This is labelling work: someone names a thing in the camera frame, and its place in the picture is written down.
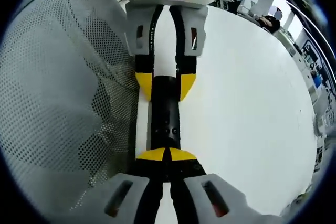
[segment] perforated mesh surface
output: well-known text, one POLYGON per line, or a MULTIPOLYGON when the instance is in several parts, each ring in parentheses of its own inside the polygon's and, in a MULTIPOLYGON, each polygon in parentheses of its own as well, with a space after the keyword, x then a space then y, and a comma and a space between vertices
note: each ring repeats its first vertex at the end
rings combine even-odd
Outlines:
POLYGON ((114 0, 34 0, 0 51, 0 144, 46 217, 134 159, 139 87, 114 0))

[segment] yellow plastic piece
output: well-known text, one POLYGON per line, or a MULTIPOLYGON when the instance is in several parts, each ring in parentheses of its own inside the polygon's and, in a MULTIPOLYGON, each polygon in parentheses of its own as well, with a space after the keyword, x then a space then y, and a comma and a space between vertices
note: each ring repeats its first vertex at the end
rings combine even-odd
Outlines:
POLYGON ((143 152, 137 157, 137 159, 162 161, 164 149, 165 148, 160 148, 143 152))
POLYGON ((148 101, 152 99, 152 73, 135 73, 135 77, 148 101))
POLYGON ((197 159, 196 156, 191 154, 190 152, 175 149, 175 148, 169 148, 169 149, 172 155, 172 161, 197 159))
POLYGON ((196 80, 196 74, 195 73, 189 73, 189 74, 182 74, 181 75, 180 101, 183 101, 183 99, 186 97, 189 90, 193 86, 195 80, 196 80))

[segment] gray mesh fabric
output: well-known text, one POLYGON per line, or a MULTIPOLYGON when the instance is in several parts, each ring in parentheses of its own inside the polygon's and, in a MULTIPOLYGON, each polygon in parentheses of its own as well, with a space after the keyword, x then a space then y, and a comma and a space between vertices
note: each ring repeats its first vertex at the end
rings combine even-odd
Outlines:
POLYGON ((0 50, 0 147, 45 216, 134 159, 139 87, 114 0, 34 0, 0 50))

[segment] chair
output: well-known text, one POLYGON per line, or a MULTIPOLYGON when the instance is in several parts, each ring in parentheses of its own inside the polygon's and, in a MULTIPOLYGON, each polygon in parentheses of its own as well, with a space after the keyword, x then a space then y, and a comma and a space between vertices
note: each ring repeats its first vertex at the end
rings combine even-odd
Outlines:
POLYGON ((0 148, 48 220, 135 158, 139 86, 115 0, 32 0, 0 48, 0 148))

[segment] white table surface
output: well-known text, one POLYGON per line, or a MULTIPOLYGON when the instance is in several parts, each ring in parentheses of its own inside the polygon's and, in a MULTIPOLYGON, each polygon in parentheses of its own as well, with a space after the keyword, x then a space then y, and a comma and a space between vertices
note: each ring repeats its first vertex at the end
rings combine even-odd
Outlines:
MULTIPOLYGON (((175 28, 165 7, 155 33, 155 75, 175 76, 175 28)), ((316 157, 313 107, 303 77, 271 34, 209 7, 197 79, 180 103, 181 148, 205 171, 242 191, 262 214, 278 215, 311 181, 316 157)), ((149 104, 140 92, 136 133, 146 150, 149 104)), ((156 223, 177 223, 169 195, 156 223)))

